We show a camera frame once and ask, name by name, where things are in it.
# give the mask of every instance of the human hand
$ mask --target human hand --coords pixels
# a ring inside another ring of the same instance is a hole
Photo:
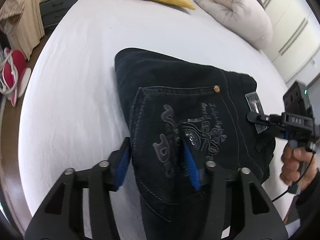
[[[282,172],[280,174],[281,180],[288,186],[291,185],[292,182],[297,181],[301,176],[301,174],[298,172],[300,162],[305,161],[308,166],[311,158],[312,153],[307,152],[305,148],[301,147],[292,150],[289,145],[286,145],[281,156],[281,160],[284,163],[284,165],[282,166]],[[302,191],[305,190],[313,181],[316,174],[317,161],[316,156],[314,156],[309,169],[299,182]]]

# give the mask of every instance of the white wardrobe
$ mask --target white wardrobe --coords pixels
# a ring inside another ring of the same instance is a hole
[[[320,46],[320,25],[305,0],[262,0],[273,26],[264,50],[285,82],[310,61]]]

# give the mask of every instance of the silver bolt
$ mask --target silver bolt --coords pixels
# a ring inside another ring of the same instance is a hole
[[[109,166],[109,162],[107,162],[107,161],[102,161],[102,162],[99,163],[99,166],[102,167],[102,168],[106,168],[106,167]]]
[[[205,163],[205,165],[207,165],[207,166],[210,167],[210,168],[214,168],[214,167],[216,166],[216,163],[213,162],[213,161],[207,161],[207,162]]]
[[[251,171],[248,168],[242,168],[241,172],[244,174],[249,174]]]
[[[74,173],[74,172],[75,172],[75,170],[74,170],[73,168],[67,168],[67,169],[64,171],[64,174],[70,175],[70,174],[72,174],[72,173]]]

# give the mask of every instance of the mattress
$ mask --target mattress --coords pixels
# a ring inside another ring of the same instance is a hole
[[[145,0],[79,0],[42,50],[23,101],[19,169],[32,215],[66,168],[91,168],[129,135],[114,72],[115,55],[128,47],[247,73],[258,83],[265,113],[284,110],[286,86],[268,58],[197,5],[189,10]],[[264,183],[271,198],[286,190],[279,179],[285,143],[277,140]],[[291,200],[287,194],[275,203],[282,218]],[[145,239],[132,166],[111,201],[121,239]]]

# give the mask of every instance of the white cord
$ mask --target white cord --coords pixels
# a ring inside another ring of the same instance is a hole
[[[2,84],[2,87],[0,86],[0,93],[3,95],[9,95],[11,94],[18,85],[18,70],[17,67],[15,66],[15,64],[13,63],[13,58],[12,58],[12,51],[10,51],[10,53],[7,52],[7,48],[4,49],[4,56],[5,56],[5,60],[2,64],[2,66],[0,67],[0,71],[2,74],[2,71],[4,69],[5,64],[8,62],[10,67],[11,67],[11,75],[13,76],[13,86],[12,88],[9,88],[7,86],[7,84],[5,84],[5,80],[4,82],[2,81],[2,79],[0,78],[0,83]]]

